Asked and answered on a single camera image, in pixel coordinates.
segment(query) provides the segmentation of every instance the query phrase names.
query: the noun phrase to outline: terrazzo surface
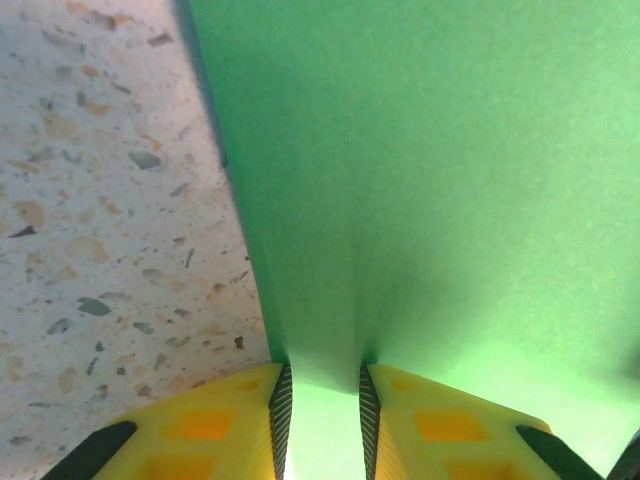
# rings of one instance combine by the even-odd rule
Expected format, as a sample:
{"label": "terrazzo surface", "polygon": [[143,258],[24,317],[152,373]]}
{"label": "terrazzo surface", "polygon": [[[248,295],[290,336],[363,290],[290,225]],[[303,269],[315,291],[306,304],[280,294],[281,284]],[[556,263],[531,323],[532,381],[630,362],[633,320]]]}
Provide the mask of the terrazzo surface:
{"label": "terrazzo surface", "polygon": [[0,479],[269,359],[172,1],[0,3]]}

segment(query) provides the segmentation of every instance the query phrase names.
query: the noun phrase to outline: speckled countertop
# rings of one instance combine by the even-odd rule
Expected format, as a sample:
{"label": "speckled countertop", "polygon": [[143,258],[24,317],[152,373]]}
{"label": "speckled countertop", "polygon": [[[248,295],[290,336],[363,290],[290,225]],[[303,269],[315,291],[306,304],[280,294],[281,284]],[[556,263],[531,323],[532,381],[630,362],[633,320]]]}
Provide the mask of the speckled countertop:
{"label": "speckled countertop", "polygon": [[169,0],[0,3],[0,478],[268,361]]}

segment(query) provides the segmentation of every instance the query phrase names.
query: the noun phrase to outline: green paper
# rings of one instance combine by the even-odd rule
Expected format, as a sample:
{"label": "green paper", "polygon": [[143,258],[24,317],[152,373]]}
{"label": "green paper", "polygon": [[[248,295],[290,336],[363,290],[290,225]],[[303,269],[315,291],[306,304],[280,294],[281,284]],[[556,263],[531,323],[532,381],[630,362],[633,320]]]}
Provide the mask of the green paper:
{"label": "green paper", "polygon": [[192,10],[273,358],[306,385],[296,471],[363,478],[364,358],[539,416],[606,473],[640,416],[637,2]]}

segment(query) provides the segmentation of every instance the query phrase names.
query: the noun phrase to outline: green sheet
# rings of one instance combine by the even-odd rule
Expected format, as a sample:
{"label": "green sheet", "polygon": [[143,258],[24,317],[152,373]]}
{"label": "green sheet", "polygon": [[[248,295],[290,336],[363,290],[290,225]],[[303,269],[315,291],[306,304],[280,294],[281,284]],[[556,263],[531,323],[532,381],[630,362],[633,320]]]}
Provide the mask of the green sheet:
{"label": "green sheet", "polygon": [[640,422],[637,1],[191,4],[296,478],[363,472],[363,358],[606,473]]}

